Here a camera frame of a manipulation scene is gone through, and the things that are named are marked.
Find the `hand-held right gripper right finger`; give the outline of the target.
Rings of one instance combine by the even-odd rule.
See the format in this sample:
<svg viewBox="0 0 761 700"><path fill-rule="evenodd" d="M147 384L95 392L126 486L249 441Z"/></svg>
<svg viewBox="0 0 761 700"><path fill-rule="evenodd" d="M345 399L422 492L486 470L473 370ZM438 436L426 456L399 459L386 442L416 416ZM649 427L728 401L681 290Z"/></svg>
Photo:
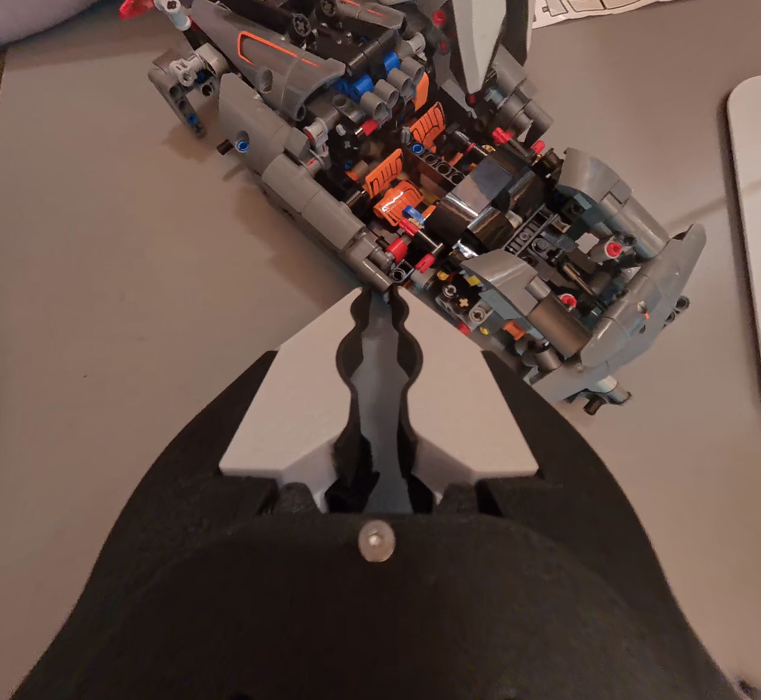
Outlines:
<svg viewBox="0 0 761 700"><path fill-rule="evenodd" d="M534 477L537 461L480 347L404 289L391 291L400 398L398 460L415 513L453 484Z"/></svg>

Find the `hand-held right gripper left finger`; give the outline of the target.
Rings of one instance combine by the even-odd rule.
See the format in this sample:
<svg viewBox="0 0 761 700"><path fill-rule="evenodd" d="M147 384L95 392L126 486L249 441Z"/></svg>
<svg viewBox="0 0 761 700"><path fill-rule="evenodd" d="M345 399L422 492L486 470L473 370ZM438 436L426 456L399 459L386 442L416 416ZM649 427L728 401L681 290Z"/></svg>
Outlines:
<svg viewBox="0 0 761 700"><path fill-rule="evenodd" d="M321 511L365 509L378 474L352 376L371 299L355 289L280 346L221 458L223 475L303 484Z"/></svg>

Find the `grey black lego car model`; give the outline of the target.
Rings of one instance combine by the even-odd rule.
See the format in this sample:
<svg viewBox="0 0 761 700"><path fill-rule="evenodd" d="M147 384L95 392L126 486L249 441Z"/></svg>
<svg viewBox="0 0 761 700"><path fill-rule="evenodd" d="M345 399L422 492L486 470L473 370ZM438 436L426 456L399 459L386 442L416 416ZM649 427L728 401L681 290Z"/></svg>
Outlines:
<svg viewBox="0 0 761 700"><path fill-rule="evenodd" d="M552 118L505 49L468 93L452 0L124 0L184 36L148 77L197 138L195 95L270 203L366 285L493 335L547 401L595 414L690 305L706 245L670 236L609 165L546 149Z"/></svg>

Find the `white stand with metal arms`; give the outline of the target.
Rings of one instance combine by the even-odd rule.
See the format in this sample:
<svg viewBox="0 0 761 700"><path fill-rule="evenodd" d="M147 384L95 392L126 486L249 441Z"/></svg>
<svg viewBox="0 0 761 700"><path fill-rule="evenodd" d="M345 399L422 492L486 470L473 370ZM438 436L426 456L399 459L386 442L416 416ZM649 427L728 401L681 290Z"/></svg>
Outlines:
<svg viewBox="0 0 761 700"><path fill-rule="evenodd" d="M728 95L726 116L747 293L760 367L760 76Z"/></svg>

